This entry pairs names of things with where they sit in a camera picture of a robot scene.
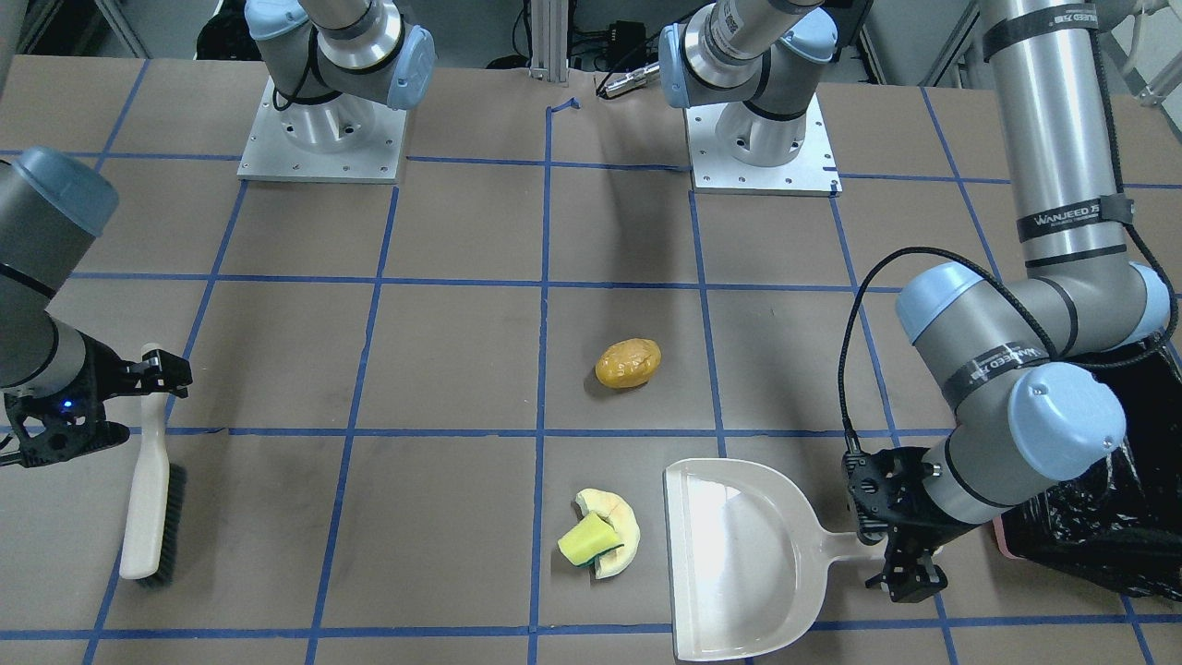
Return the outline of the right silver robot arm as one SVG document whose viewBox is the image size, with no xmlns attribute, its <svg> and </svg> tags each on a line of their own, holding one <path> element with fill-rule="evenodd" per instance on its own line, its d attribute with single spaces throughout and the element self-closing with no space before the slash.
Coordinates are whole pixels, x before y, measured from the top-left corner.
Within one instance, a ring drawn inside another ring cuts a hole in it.
<svg viewBox="0 0 1182 665">
<path fill-rule="evenodd" d="M 247 1 L 243 21 L 296 146 L 361 141 L 372 107 L 423 102 L 439 60 L 430 30 L 392 1 Z M 18 443 L 4 465 L 53 465 L 119 445 L 129 429 L 106 416 L 113 397 L 188 395 L 184 358 L 151 350 L 123 359 L 48 314 L 117 206 L 105 177 L 56 149 L 32 146 L 4 163 L 1 379 Z"/>
</svg>

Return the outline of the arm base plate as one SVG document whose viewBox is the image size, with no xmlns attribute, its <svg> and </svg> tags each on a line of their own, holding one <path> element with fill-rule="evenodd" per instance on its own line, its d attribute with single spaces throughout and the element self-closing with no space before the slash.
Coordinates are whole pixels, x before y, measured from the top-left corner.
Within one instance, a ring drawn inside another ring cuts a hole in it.
<svg viewBox="0 0 1182 665">
<path fill-rule="evenodd" d="M 408 111 L 342 94 L 278 111 L 267 80 L 239 159 L 241 180 L 396 185 Z"/>
<path fill-rule="evenodd" d="M 786 122 L 742 103 L 684 110 L 696 193 L 836 197 L 843 185 L 819 98 Z"/>
</svg>

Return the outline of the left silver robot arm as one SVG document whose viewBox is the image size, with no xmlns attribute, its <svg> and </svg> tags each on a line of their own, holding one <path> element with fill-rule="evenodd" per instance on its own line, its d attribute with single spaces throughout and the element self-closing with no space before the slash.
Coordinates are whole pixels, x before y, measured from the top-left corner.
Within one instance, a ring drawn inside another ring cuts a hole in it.
<svg viewBox="0 0 1182 665">
<path fill-rule="evenodd" d="M 857 536 L 884 546 L 883 586 L 917 604 L 948 580 L 934 554 L 959 536 L 1076 480 L 1126 441 L 1126 411 L 1098 363 L 1178 321 L 1168 274 L 1134 224 L 1102 71 L 1099 1 L 983 1 L 983 61 L 994 72 L 1026 278 L 967 257 L 900 291 L 896 315 L 957 426 L 933 449 L 860 446 L 837 369 L 843 467 Z"/>
</svg>

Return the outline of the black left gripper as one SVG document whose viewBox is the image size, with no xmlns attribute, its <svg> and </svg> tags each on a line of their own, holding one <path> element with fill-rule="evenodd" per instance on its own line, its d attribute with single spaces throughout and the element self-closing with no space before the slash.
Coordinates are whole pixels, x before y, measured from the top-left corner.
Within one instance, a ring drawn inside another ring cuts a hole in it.
<svg viewBox="0 0 1182 665">
<path fill-rule="evenodd" d="M 935 506 L 923 482 L 933 464 L 924 462 L 927 449 L 902 446 L 868 454 L 847 450 L 842 455 L 846 489 L 866 543 L 886 537 L 881 571 L 864 586 L 885 586 L 895 604 L 920 604 L 948 586 L 948 576 L 935 563 L 934 550 L 966 534 L 966 523 Z M 898 560 L 894 550 L 918 555 Z"/>
</svg>

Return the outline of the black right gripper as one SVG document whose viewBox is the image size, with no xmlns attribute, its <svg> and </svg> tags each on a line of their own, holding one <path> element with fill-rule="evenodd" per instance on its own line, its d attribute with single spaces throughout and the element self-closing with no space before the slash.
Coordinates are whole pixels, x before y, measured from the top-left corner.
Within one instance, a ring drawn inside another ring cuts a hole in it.
<svg viewBox="0 0 1182 665">
<path fill-rule="evenodd" d="M 41 397 L 5 396 L 12 428 L 5 442 L 18 442 L 17 451 L 5 454 L 6 465 L 46 467 L 126 442 L 126 425 L 108 419 L 104 403 L 111 397 L 188 396 L 193 370 L 184 357 L 143 352 L 134 365 L 92 338 L 83 341 L 83 366 L 67 387 Z"/>
</svg>

